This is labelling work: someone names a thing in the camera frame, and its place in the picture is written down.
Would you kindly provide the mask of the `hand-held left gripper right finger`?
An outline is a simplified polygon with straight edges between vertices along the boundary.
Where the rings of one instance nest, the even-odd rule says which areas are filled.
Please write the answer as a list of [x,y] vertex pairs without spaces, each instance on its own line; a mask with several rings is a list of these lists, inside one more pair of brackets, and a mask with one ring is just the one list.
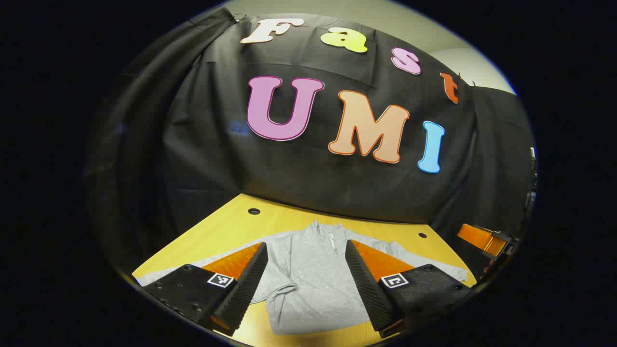
[[356,240],[345,259],[381,338],[416,332],[467,301],[471,288],[434,264],[411,266]]

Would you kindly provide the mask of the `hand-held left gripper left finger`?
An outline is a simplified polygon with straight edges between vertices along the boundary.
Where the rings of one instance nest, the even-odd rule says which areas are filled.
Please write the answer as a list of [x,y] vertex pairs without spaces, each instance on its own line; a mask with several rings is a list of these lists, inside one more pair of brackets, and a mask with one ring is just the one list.
[[202,267],[180,266],[150,282],[145,290],[201,327],[232,336],[267,264],[267,245],[258,242]]

